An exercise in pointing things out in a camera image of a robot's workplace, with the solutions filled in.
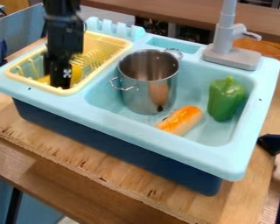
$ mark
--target wooden table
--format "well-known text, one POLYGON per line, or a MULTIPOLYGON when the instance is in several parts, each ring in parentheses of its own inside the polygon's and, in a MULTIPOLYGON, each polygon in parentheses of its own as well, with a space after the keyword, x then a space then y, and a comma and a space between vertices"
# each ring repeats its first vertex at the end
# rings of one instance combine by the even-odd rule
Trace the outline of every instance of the wooden table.
MULTIPOLYGON (((262 128, 268 132, 280 133, 280 81, 262 128)), ((80 223, 255 224, 273 164, 256 146, 244 179, 206 197, 28 123, 0 94, 0 177, 80 223)))
MULTIPOLYGON (((221 0, 81 0, 81 3, 206 30, 214 30, 222 5, 221 0)), ((244 23, 265 40, 280 43, 280 10, 238 3, 236 22, 244 23)))

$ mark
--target metal pot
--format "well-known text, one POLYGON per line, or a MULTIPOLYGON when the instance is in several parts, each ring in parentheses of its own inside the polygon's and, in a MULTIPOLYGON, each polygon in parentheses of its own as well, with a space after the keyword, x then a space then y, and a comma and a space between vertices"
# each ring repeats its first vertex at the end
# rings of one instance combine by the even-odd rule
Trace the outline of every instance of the metal pot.
POLYGON ((112 78, 110 84, 122 91, 123 101, 131 110, 139 114, 156 114, 175 102, 182 57, 182 52, 175 48, 133 52, 118 65, 122 77, 112 78), (176 52, 178 58, 169 51, 176 52), (114 84, 115 80, 120 81, 120 87, 114 84))

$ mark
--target pot rim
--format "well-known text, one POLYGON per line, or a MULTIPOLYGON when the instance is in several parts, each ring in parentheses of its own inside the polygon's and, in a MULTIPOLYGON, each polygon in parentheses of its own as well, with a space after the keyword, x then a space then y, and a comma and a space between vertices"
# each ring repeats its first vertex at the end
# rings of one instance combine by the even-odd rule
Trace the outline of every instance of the pot rim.
POLYGON ((166 81, 166 80, 169 80, 170 78, 172 78, 173 76, 175 76, 178 72, 179 72, 179 69, 180 69, 180 62, 179 60, 175 57, 174 54, 170 53, 170 52, 166 52, 164 50, 158 50, 158 49, 141 49, 141 50, 137 50, 137 51, 134 51, 134 52, 131 52, 127 55, 125 55, 123 58, 120 59, 120 61, 118 62, 118 65, 117 65, 117 69, 118 71, 120 72, 120 74, 122 76, 124 76, 125 78, 129 78, 133 81, 139 81, 139 82, 157 82, 157 81, 166 81), (178 69, 175 73, 173 73, 172 75, 166 77, 166 78, 163 78, 161 80, 138 80, 138 79, 134 79, 134 78, 130 78, 128 75, 126 75, 125 73, 123 73, 123 71, 120 69, 120 64, 123 62, 123 60, 125 60, 128 56, 130 56, 131 54, 134 54, 134 53, 140 53, 140 52, 148 52, 148 51, 153 51, 153 52, 160 52, 160 53, 168 53, 170 54, 177 62, 178 62, 178 69))

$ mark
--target dish rack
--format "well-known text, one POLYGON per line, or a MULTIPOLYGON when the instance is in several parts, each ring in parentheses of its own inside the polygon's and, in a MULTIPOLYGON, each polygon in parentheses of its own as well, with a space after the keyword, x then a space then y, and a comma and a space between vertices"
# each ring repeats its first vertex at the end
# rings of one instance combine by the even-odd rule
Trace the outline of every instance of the dish rack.
POLYGON ((42 88, 56 95, 72 95, 80 91, 102 69, 111 64, 131 47, 127 39, 115 38, 101 33, 86 31, 84 34, 84 53, 75 54, 70 63, 73 69, 71 87, 62 89, 50 85, 50 76, 44 73, 43 46, 33 54, 28 54, 16 64, 6 69, 6 75, 17 81, 42 88))

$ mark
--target faucet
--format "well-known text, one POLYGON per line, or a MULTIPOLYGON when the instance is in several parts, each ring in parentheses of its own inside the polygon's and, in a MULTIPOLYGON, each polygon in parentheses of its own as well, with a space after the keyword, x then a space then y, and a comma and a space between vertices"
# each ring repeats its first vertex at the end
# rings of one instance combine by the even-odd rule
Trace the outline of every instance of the faucet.
POLYGON ((250 38, 260 41, 262 37, 247 31, 244 24, 234 24, 236 0, 224 0, 220 20, 216 25, 213 44, 203 52, 203 59, 245 70, 255 70, 262 55, 259 52, 233 47, 237 39, 250 38))

